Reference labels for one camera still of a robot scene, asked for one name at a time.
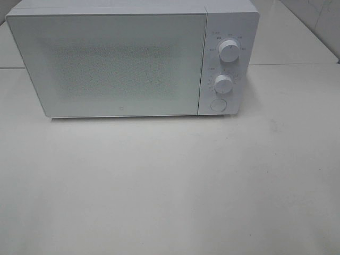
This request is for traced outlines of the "round door release button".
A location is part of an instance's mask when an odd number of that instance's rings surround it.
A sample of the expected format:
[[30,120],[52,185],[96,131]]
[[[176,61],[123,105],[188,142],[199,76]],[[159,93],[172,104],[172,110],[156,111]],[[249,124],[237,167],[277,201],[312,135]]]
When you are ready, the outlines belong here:
[[226,110],[227,102],[223,99],[215,99],[211,104],[210,108],[214,112],[223,112]]

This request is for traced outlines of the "white timer knob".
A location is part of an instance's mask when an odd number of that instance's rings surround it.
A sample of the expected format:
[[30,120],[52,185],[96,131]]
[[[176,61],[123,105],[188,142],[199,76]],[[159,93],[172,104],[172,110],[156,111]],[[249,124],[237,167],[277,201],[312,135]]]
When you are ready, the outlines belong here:
[[218,75],[214,80],[214,90],[218,94],[229,93],[234,86],[232,78],[227,74]]

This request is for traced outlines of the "white microwave door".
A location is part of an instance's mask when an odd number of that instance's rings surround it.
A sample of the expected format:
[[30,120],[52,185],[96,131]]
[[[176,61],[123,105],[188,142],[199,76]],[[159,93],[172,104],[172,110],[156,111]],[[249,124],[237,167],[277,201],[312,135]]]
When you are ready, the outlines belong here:
[[206,16],[11,16],[48,117],[194,115]]

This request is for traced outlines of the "white upper power knob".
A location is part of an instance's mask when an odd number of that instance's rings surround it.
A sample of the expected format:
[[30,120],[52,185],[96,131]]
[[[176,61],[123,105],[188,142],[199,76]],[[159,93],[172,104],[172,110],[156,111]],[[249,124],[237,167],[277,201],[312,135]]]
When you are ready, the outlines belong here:
[[237,40],[228,38],[218,45],[219,58],[224,63],[230,63],[238,59],[240,55],[240,44]]

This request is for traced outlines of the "white microwave oven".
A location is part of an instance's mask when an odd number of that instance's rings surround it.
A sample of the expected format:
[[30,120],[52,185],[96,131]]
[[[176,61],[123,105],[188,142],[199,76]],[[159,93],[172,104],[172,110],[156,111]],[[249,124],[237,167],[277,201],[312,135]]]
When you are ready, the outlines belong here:
[[[6,22],[11,16],[185,14],[206,16],[198,111],[194,115],[236,114],[260,18],[250,1],[21,1],[6,15]],[[239,42],[240,55],[237,60],[224,63],[219,58],[218,45],[228,38]],[[214,90],[214,80],[221,74],[229,75],[234,82],[229,93]],[[227,102],[225,111],[211,110],[215,99]]]

